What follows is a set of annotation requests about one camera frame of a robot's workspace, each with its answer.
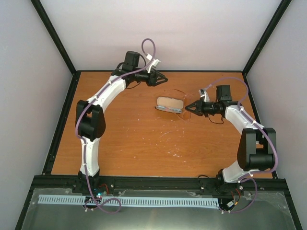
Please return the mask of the thin red frame glasses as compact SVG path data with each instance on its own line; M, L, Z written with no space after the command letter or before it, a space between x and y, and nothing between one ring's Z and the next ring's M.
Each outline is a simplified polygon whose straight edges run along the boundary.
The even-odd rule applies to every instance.
M185 109L185 106L191 103L192 99L192 94L178 89L164 90L158 93L155 109L176 115L183 121L189 121L191 114Z

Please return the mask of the brown striped glasses case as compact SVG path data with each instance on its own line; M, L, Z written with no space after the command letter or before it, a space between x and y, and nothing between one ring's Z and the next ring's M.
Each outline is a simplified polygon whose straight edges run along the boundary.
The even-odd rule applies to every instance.
M165 106L183 110L184 102L180 99L160 96L157 98L157 106Z

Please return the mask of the light blue cleaning cloth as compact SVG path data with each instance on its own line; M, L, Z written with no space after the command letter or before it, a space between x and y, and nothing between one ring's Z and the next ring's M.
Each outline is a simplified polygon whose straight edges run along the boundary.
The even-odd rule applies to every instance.
M169 108L169 107L165 107L165 106L156 106L155 108L157 110L164 111L164 112L169 112L169 113L175 113L175 114L182 113L181 109L176 109L176 108Z

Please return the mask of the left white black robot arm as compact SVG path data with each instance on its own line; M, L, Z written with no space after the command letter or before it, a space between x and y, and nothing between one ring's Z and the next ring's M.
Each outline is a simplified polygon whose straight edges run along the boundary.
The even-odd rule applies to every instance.
M82 145L82 163L78 173L83 187L89 193L100 187L98 152L100 138L106 130L105 110L111 102L132 82L145 82L154 87L168 79L155 68L160 63L150 54L143 68L138 67L140 53L128 51L123 63L111 73L105 85L86 101L80 100L76 106L75 135Z

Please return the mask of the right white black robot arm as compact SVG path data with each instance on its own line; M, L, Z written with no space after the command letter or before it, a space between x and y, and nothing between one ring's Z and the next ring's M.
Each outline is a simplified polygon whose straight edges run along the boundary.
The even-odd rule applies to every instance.
M253 119L239 101L234 101L230 85L216 87L216 99L210 101L207 90L200 89L200 98L185 109L195 115L210 117L220 115L229 121L241 135L236 161L216 175L218 191L230 184L252 178L266 170L275 171L278 164L276 131L266 128Z

